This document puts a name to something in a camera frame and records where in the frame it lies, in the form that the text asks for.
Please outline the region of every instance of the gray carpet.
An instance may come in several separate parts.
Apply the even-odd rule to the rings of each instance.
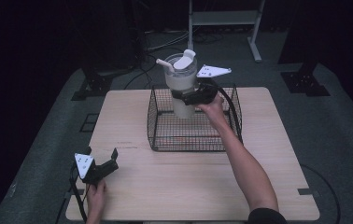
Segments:
[[[247,44],[247,34],[223,35],[211,44],[195,44],[199,68],[203,64],[232,68],[233,72],[216,77],[218,83],[235,83],[238,87],[266,87],[275,101],[300,163],[319,172],[334,189],[339,201],[340,223],[353,223],[353,102],[345,93],[337,76],[326,67],[317,66],[314,75],[331,96],[307,97],[289,93],[281,72],[296,71],[300,64],[277,64],[286,33],[259,33],[257,45],[262,63],[253,61]],[[148,35],[152,47],[176,38],[175,35]],[[186,41],[151,53],[164,59],[185,49]],[[149,69],[154,60],[142,63]],[[111,89],[122,90],[142,70],[114,79]],[[127,89],[148,89],[150,85],[164,84],[162,68],[155,66],[134,80]],[[91,133],[80,131],[88,114],[99,113],[104,97],[89,97],[85,101],[71,101],[84,75],[77,70],[65,83],[53,108],[37,135],[24,163],[21,165],[11,191],[0,205],[0,223],[54,223],[65,193],[69,189],[69,170],[75,152],[83,152]],[[313,190],[319,220],[329,224],[337,219],[337,204],[329,186],[310,169],[303,168]],[[59,223],[72,223],[64,215]]]

